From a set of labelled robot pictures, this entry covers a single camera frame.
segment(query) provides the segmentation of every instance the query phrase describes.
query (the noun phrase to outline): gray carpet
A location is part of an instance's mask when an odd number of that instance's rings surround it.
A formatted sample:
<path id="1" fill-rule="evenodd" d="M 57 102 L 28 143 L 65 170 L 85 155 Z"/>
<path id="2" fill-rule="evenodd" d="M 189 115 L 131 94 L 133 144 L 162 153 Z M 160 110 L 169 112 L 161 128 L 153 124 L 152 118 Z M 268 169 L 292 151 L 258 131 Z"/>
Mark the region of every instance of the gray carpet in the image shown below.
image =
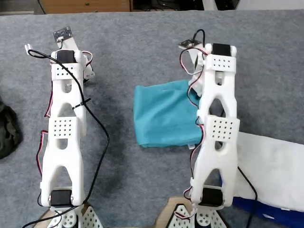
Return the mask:
<path id="1" fill-rule="evenodd" d="M 50 53 L 52 32 L 70 25 L 80 49 L 94 53 L 96 78 L 84 89 L 106 125 L 111 145 L 90 199 L 105 226 L 147 226 L 170 196 L 189 185 L 186 147 L 143 149 L 133 130 L 133 90 L 189 78 L 178 43 L 204 28 L 207 42 L 235 45 L 241 131 L 304 144 L 304 11 L 92 13 L 0 17 L 0 96 L 18 114 L 24 141 L 0 160 L 0 227 L 15 228 L 44 212 L 36 204 L 40 176 L 35 154 L 50 93 L 47 60 L 28 57 L 24 44 Z M 86 190 L 105 135 L 91 117 L 82 146 Z M 234 228 L 248 214 L 223 210 Z M 254 218 L 252 228 L 277 228 Z"/>

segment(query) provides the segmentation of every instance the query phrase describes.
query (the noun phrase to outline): black object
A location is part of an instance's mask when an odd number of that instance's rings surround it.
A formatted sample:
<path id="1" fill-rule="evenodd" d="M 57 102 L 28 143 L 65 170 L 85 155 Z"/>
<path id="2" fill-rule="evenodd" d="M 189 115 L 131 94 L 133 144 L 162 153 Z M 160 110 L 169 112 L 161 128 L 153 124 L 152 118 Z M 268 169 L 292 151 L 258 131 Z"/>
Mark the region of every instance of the black object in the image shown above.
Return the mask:
<path id="1" fill-rule="evenodd" d="M 214 0 L 218 10 L 235 10 L 232 0 Z"/>
<path id="2" fill-rule="evenodd" d="M 212 44 L 211 54 L 219 56 L 231 56 L 230 45 L 228 44 Z"/>
<path id="3" fill-rule="evenodd" d="M 72 109 L 74 110 L 75 108 L 78 108 L 78 107 L 80 107 L 80 106 L 83 106 L 84 105 L 84 103 L 87 103 L 87 102 L 89 102 L 91 100 L 91 98 L 88 98 L 88 99 L 86 99 L 84 102 L 80 102 L 78 105 L 76 105 L 75 107 L 72 107 Z"/>
<path id="4" fill-rule="evenodd" d="M 51 192 L 51 206 L 58 207 L 72 207 L 71 201 L 72 190 L 52 190 Z"/>
<path id="5" fill-rule="evenodd" d="M 0 101 L 0 159 L 11 154 L 21 141 L 16 113 Z"/>
<path id="6" fill-rule="evenodd" d="M 202 0 L 178 0 L 180 4 L 180 10 L 204 10 L 203 1 Z"/>
<path id="7" fill-rule="evenodd" d="M 203 188 L 203 199 L 200 206 L 218 207 L 223 204 L 223 193 L 221 189 Z"/>
<path id="8" fill-rule="evenodd" d="M 74 54 L 75 52 L 72 50 L 59 50 L 57 60 L 61 63 L 77 63 Z"/>

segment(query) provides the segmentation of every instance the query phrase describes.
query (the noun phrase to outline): wooden drawer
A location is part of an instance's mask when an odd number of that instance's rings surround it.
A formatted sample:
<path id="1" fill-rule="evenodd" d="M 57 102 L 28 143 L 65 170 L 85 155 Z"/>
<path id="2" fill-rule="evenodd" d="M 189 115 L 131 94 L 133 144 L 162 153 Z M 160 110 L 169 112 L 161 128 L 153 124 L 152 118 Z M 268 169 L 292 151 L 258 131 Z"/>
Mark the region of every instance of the wooden drawer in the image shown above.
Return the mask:
<path id="1" fill-rule="evenodd" d="M 46 13 L 129 12 L 130 0 L 43 0 Z"/>

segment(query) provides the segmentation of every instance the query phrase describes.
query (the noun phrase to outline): wire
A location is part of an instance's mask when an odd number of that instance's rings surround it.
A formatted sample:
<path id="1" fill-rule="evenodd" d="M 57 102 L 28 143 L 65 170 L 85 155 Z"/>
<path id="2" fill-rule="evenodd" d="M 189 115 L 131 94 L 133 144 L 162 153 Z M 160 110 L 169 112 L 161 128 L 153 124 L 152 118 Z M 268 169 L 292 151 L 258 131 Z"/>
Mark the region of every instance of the wire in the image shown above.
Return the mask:
<path id="1" fill-rule="evenodd" d="M 42 176 L 42 168 L 41 168 L 41 165 L 40 165 L 39 155 L 40 155 L 41 149 L 43 147 L 44 134 L 48 134 L 48 131 L 42 130 L 40 132 L 40 144 L 39 144 L 39 148 L 38 148 L 38 151 L 37 151 L 37 154 L 36 154 L 36 162 L 37 162 L 38 170 L 39 170 L 41 176 Z"/>
<path id="2" fill-rule="evenodd" d="M 205 31 L 203 29 L 199 29 L 197 30 L 194 35 L 193 35 L 193 38 L 192 39 L 195 39 L 196 35 L 199 33 L 199 32 L 202 32 L 203 33 L 203 46 L 205 47 Z"/>
<path id="3" fill-rule="evenodd" d="M 44 11 L 44 9 L 43 9 L 43 7 L 42 7 L 42 5 L 41 5 L 40 0 L 37 0 L 37 2 L 38 2 L 38 4 L 39 4 L 40 8 L 42 9 L 42 12 L 43 12 L 44 14 L 46 14 L 46 12 Z"/>
<path id="4" fill-rule="evenodd" d="M 82 53 L 86 53 L 86 54 L 89 54 L 91 56 L 91 59 L 88 61 L 88 63 L 86 64 L 86 66 L 90 65 L 92 60 L 93 60 L 93 54 L 89 51 L 82 51 Z"/>
<path id="5" fill-rule="evenodd" d="M 250 180 L 246 177 L 246 175 L 243 173 L 243 171 L 241 170 L 241 168 L 238 166 L 237 169 L 239 170 L 239 172 L 242 174 L 242 176 L 244 177 L 244 179 L 247 181 L 247 183 L 250 185 L 252 191 L 254 192 L 255 194 L 255 203 L 252 207 L 252 210 L 251 210 L 251 213 L 249 215 L 249 218 L 248 218 L 248 221 L 247 221 L 247 225 L 246 225 L 246 228 L 249 228 L 249 226 L 251 225 L 251 221 L 252 221 L 252 218 L 256 212 L 256 209 L 257 209 L 257 191 L 255 189 L 255 187 L 253 187 L 252 183 L 250 182 Z"/>
<path id="6" fill-rule="evenodd" d="M 59 217 L 59 216 L 62 216 L 62 215 L 64 215 L 64 214 L 68 213 L 68 212 L 71 211 L 71 210 L 74 210 L 75 208 L 77 208 L 77 207 L 79 207 L 79 206 L 73 206 L 73 207 L 71 207 L 71 208 L 65 210 L 64 212 L 61 212 L 61 213 L 59 213 L 59 214 L 57 214 L 57 215 L 54 215 L 54 216 L 51 216 L 51 217 L 46 217 L 46 218 L 38 219 L 38 220 L 36 220 L 36 221 L 29 222 L 29 223 L 25 224 L 22 228 L 28 227 L 28 226 L 30 226 L 30 225 L 33 225 L 33 224 L 36 224 L 36 223 L 39 223 L 39 222 L 43 222 L 43 221 L 47 221 L 47 220 L 50 220 L 50 219 L 57 218 L 57 217 Z"/>
<path id="7" fill-rule="evenodd" d="M 90 110 L 90 108 L 86 105 L 86 99 L 84 97 L 84 94 L 83 94 L 83 91 L 81 89 L 81 85 L 80 83 L 78 82 L 78 80 L 75 78 L 75 76 L 60 62 L 58 61 L 57 59 L 54 59 L 53 57 L 51 56 L 48 56 L 47 54 L 44 54 L 42 52 L 39 52 L 39 51 L 36 51 L 36 50 L 28 50 L 28 54 L 30 56 L 33 56 L 33 57 L 36 57 L 36 58 L 48 58 L 50 60 L 52 60 L 53 62 L 59 64 L 63 69 L 65 69 L 70 75 L 71 77 L 75 80 L 76 84 L 78 85 L 78 88 L 79 88 L 79 92 L 80 92 L 80 96 L 81 96 L 81 100 L 82 100 L 82 105 L 86 108 L 86 110 L 90 113 L 90 115 L 96 120 L 96 122 L 101 126 L 101 128 L 103 129 L 105 135 L 106 135 L 106 146 L 104 147 L 103 151 L 102 151 L 102 154 L 100 156 L 100 159 L 99 159 L 99 162 L 98 162 L 98 165 L 97 165 L 97 168 L 96 168 L 96 171 L 95 171 L 95 174 L 94 174 L 94 177 L 93 177 L 93 181 L 91 183 L 91 187 L 90 187 L 90 190 L 89 190 L 89 193 L 87 195 L 87 197 L 85 198 L 85 200 L 82 202 L 82 204 L 85 204 L 87 203 L 87 201 L 89 200 L 91 194 L 92 194 L 92 191 L 93 191 L 93 187 L 95 185 L 95 182 L 96 182 L 96 179 L 97 179 L 97 176 L 98 176 L 98 173 L 99 173 L 99 169 L 100 169 L 100 166 L 101 166 L 101 163 L 105 157 L 105 153 L 107 151 L 107 148 L 109 146 L 109 142 L 110 142 L 110 136 L 109 136 L 109 133 L 108 131 L 106 130 L 105 126 L 99 121 L 99 119 L 93 114 L 93 112 Z M 69 209 L 67 209 L 66 211 L 62 212 L 62 213 L 59 213 L 57 215 L 54 215 L 54 216 L 51 216 L 51 217 L 47 217 L 47 218 L 42 218 L 42 219 L 38 219 L 38 220 L 35 220 L 35 221 L 32 221 L 32 222 L 29 222 L 27 224 L 25 224 L 22 228 L 25 228 L 25 227 L 28 227 L 30 225 L 33 225 L 33 224 L 36 224 L 36 223 L 39 223 L 39 222 L 42 222 L 42 221 L 46 221 L 46 220 L 49 220 L 49 219 L 54 219 L 54 218 L 57 218 L 61 215 L 64 215 L 66 214 L 67 212 L 81 206 L 81 205 L 78 205 L 78 206 L 73 206 Z"/>
<path id="8" fill-rule="evenodd" d="M 201 77 L 201 75 L 202 75 L 202 73 L 203 73 L 203 70 L 204 70 L 204 66 L 203 66 L 203 68 L 202 68 L 202 70 L 201 70 L 201 72 L 200 72 L 198 78 L 195 79 L 195 80 L 189 85 L 189 87 L 188 87 L 188 89 L 187 89 L 187 97 L 188 97 L 189 101 L 191 102 L 192 105 L 194 105 L 194 106 L 197 107 L 197 108 L 199 108 L 199 107 L 198 107 L 198 105 L 197 105 L 196 103 L 194 103 L 194 102 L 191 100 L 191 98 L 190 98 L 190 96 L 189 96 L 189 92 L 190 92 L 190 90 L 192 89 L 192 86 L 200 79 L 200 77 Z"/>
<path id="9" fill-rule="evenodd" d="M 189 192 L 192 189 L 192 186 L 190 186 L 189 188 L 187 188 L 184 192 L 183 192 L 183 196 L 187 199 L 191 201 L 191 198 L 186 196 L 186 193 Z"/>
<path id="10" fill-rule="evenodd" d="M 61 46 L 60 46 L 59 50 L 61 50 L 62 47 L 63 47 L 63 39 L 61 40 Z"/>
<path id="11" fill-rule="evenodd" d="M 190 220 L 190 218 L 196 214 L 197 210 L 198 210 L 197 208 L 193 208 L 189 216 L 184 216 L 183 214 L 180 214 L 177 211 L 174 212 L 174 215 L 182 220 L 185 219 Z"/>
<path id="12" fill-rule="evenodd" d="M 186 71 L 186 73 L 188 74 L 188 75 L 196 75 L 196 74 L 198 74 L 198 73 L 200 73 L 200 72 L 202 72 L 203 71 L 203 69 L 201 69 L 200 71 L 198 71 L 198 72 L 194 72 L 194 73 L 190 73 L 187 69 L 186 69 L 186 67 L 184 66 L 184 64 L 183 64 L 183 62 L 182 62 L 182 55 L 184 54 L 184 52 L 185 51 L 189 51 L 189 50 L 191 50 L 191 49 L 196 49 L 196 50 L 198 50 L 198 51 L 200 51 L 202 54 L 204 54 L 204 55 L 208 55 L 204 50 L 202 50 L 202 49 L 200 49 L 200 48 L 197 48 L 197 47 L 190 47 L 190 48 L 187 48 L 187 49 L 184 49 L 184 50 L 182 50 L 181 51 L 181 53 L 180 53 L 180 65 L 181 65 L 181 67 L 183 68 L 183 70 L 184 71 Z"/>
<path id="13" fill-rule="evenodd" d="M 51 80 L 51 95 L 49 97 L 49 102 L 48 102 L 47 110 L 46 110 L 46 113 L 44 114 L 44 117 L 48 117 L 48 118 L 51 117 L 49 115 L 49 111 L 51 110 L 52 103 L 53 103 L 53 81 Z"/>
<path id="14" fill-rule="evenodd" d="M 195 146 L 195 148 L 191 151 L 190 153 L 190 168 L 191 168 L 191 174 L 192 174 L 192 177 L 194 177 L 194 172 L 193 172 L 193 166 L 192 166 L 192 159 L 193 159 L 193 155 L 194 153 L 196 152 L 196 150 L 202 145 L 203 141 L 204 141 L 204 138 L 205 138 L 205 129 L 204 129 L 204 125 L 203 124 L 200 124 L 200 123 L 197 123 L 199 117 L 196 119 L 195 121 L 195 124 L 200 128 L 201 130 L 201 138 L 200 138 L 200 141 L 199 143 Z"/>
<path id="15" fill-rule="evenodd" d="M 54 228 L 54 227 L 58 226 L 58 224 L 61 222 L 61 220 L 62 220 L 62 216 L 60 216 L 60 220 L 59 220 L 59 222 L 58 222 L 56 225 L 54 225 L 54 226 L 52 226 L 52 227 L 49 227 L 49 228 Z"/>

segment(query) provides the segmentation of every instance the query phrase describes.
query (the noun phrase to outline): teal fabric bag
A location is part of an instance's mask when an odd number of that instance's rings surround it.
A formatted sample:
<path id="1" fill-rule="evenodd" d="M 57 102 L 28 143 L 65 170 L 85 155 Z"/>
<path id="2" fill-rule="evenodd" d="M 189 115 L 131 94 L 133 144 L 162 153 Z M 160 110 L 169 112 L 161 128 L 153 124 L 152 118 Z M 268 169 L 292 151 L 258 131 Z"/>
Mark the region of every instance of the teal fabric bag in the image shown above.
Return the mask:
<path id="1" fill-rule="evenodd" d="M 139 145 L 181 146 L 200 141 L 201 131 L 195 124 L 197 108 L 188 100 L 187 89 L 187 80 L 135 88 L 133 117 Z M 195 92 L 190 98 L 199 103 Z"/>

